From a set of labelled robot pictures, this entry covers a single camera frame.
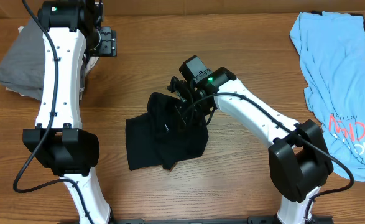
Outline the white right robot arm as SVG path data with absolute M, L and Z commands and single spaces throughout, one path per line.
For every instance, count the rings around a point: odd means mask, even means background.
M 281 193 L 274 215 L 251 216 L 247 223 L 333 223 L 331 216 L 311 213 L 314 199 L 333 172 L 320 127 L 286 117 L 253 95 L 227 68 L 211 71 L 196 56 L 179 68 L 183 79 L 172 77 L 168 91 L 180 98 L 181 129 L 203 126 L 216 109 L 232 116 L 268 148 L 270 177 Z

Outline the black t-shirt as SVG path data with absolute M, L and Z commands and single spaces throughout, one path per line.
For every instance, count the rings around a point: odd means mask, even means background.
M 153 92 L 147 112 L 126 121 L 126 152 L 130 170 L 179 162 L 203 155 L 208 130 L 203 122 L 183 128 L 176 109 L 181 101 Z

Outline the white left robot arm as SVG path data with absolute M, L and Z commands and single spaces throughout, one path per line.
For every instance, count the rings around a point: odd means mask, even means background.
M 65 184 L 80 223 L 114 223 L 96 175 L 99 140 L 82 127 L 80 85 L 85 63 L 117 55 L 116 33 L 102 26 L 101 1 L 45 1 L 32 18 L 43 33 L 44 87 L 35 126 L 22 141 L 30 160 Z

